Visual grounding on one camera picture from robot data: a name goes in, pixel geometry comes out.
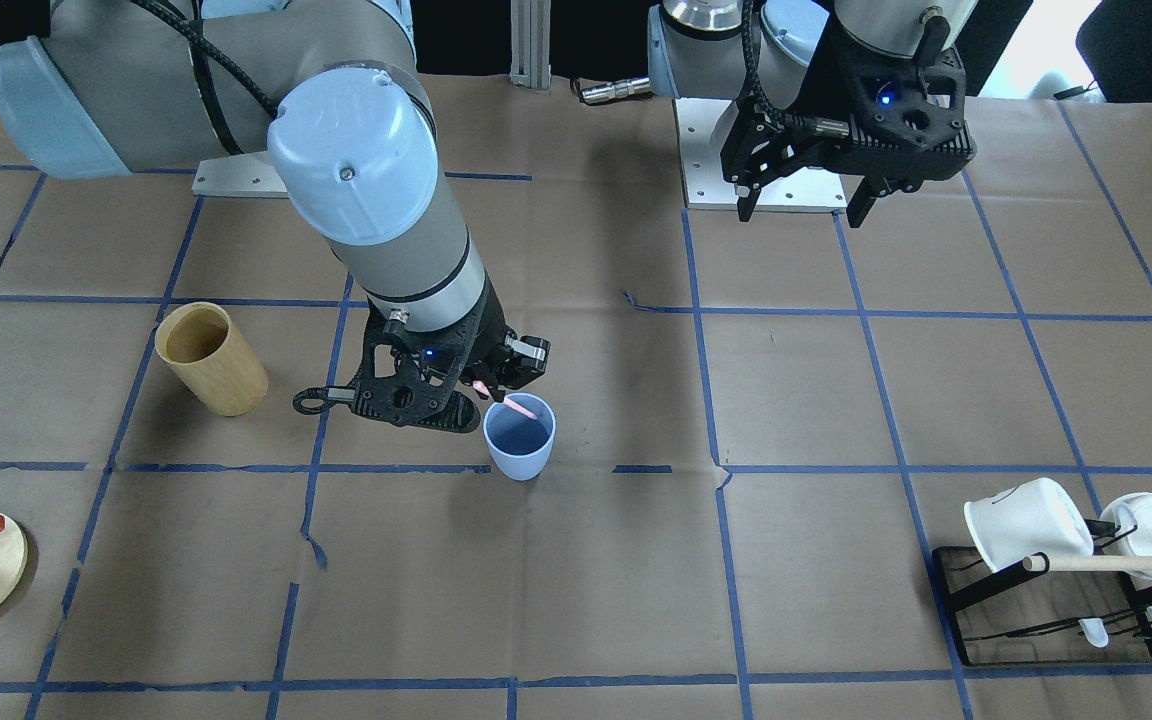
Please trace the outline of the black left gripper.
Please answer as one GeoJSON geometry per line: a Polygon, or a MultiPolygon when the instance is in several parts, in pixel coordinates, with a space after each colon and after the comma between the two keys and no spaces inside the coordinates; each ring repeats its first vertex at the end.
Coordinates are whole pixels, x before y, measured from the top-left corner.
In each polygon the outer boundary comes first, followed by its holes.
{"type": "Polygon", "coordinates": [[[977,154],[965,119],[965,70],[950,20],[916,20],[905,56],[869,50],[828,20],[797,99],[778,106],[758,73],[755,22],[741,26],[745,78],[719,161],[748,223],[765,187],[809,167],[858,176],[846,218],[861,228],[876,200],[946,181],[977,154]]]}

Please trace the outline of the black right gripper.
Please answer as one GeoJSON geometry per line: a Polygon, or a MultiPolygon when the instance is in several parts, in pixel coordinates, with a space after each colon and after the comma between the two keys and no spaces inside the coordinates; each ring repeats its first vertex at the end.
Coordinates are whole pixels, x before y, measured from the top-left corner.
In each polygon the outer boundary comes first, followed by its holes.
{"type": "Polygon", "coordinates": [[[550,341],[517,336],[506,324],[497,293],[486,290],[457,323],[416,332],[397,310],[372,306],[364,332],[364,355],[346,386],[311,387],[293,397],[297,414],[325,414],[347,406],[353,414],[394,427],[473,430],[480,420],[472,397],[503,404],[508,389],[521,389],[547,372],[550,341]]]}

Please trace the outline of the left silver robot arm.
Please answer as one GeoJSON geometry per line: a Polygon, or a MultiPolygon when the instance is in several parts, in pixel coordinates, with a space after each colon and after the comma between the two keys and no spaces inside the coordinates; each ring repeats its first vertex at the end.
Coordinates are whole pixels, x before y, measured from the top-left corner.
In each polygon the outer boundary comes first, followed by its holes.
{"type": "Polygon", "coordinates": [[[732,103],[719,168],[741,222],[778,179],[819,168],[876,200],[950,181],[977,154],[955,40],[972,1],[659,1],[647,13],[654,94],[732,103]]]}

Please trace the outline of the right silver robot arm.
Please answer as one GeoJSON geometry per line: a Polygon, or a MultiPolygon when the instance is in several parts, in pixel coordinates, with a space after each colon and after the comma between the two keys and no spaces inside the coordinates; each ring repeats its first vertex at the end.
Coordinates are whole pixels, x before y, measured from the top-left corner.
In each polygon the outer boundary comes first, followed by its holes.
{"type": "Polygon", "coordinates": [[[56,179],[265,152],[293,209],[365,293],[344,386],[294,396],[394,427],[468,433],[544,376],[550,343],[508,327],[444,177],[407,1],[45,1],[0,46],[0,119],[56,179]]]}

